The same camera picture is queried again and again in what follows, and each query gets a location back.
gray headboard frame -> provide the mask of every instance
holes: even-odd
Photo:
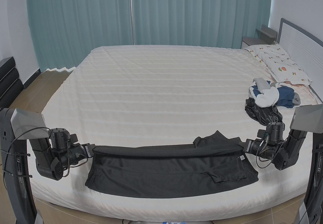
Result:
[[[320,46],[323,47],[323,41],[321,41],[320,39],[318,39],[316,36],[313,36],[311,33],[309,33],[308,31],[306,31],[305,29],[295,25],[294,23],[281,18],[280,20],[280,27],[279,27],[279,33],[278,33],[278,37],[277,37],[277,43],[280,42],[280,37],[281,37],[281,32],[282,32],[282,28],[283,28],[283,24],[287,24],[289,26],[291,26],[292,28],[298,30],[299,32],[303,33],[304,35],[306,35],[307,37],[309,37],[310,39],[312,39],[313,41],[315,41],[317,44],[319,44]],[[309,85],[310,89],[313,91],[313,93],[315,93],[317,95],[317,97],[322,101],[323,98],[319,97],[318,94],[315,92],[315,90],[313,90],[313,88]]]

mattress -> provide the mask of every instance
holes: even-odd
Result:
[[[150,146],[192,143],[219,130],[255,139],[264,126],[244,111],[255,77],[273,80],[247,50],[193,46],[99,47],[83,60],[43,110],[46,125],[76,133],[80,143]],[[308,86],[294,86],[302,105],[317,104]],[[286,124],[294,109],[278,107]],[[256,166],[259,181],[231,191],[188,198],[129,198],[84,186],[91,160],[60,181],[41,177],[29,157],[33,194],[101,216],[141,221],[202,221],[258,212],[306,191],[312,133],[296,165],[278,171]]]

bedside table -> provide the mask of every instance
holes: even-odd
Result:
[[[265,25],[261,29],[256,28],[259,38],[256,37],[242,37],[241,49],[255,44],[273,44],[277,38],[277,32]]]

tile floor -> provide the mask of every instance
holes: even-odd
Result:
[[[26,90],[21,92],[10,108],[21,108],[35,112],[42,112],[48,100],[68,76],[69,72],[67,71],[43,72]],[[294,221],[296,212],[303,197],[304,195],[300,195],[285,203],[254,214],[230,219],[215,220],[213,222],[214,224],[280,224],[283,222],[290,224]],[[122,224],[120,219],[101,217],[78,210],[68,209],[53,205],[38,198],[35,198],[35,203],[42,214],[45,224]],[[0,223],[15,223],[15,217],[8,194],[2,182],[0,182]]]

white pillowcase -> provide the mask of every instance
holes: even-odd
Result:
[[[309,85],[312,81],[279,44],[251,45],[245,49],[259,59],[260,63],[265,64],[277,82],[289,81],[293,85]]]

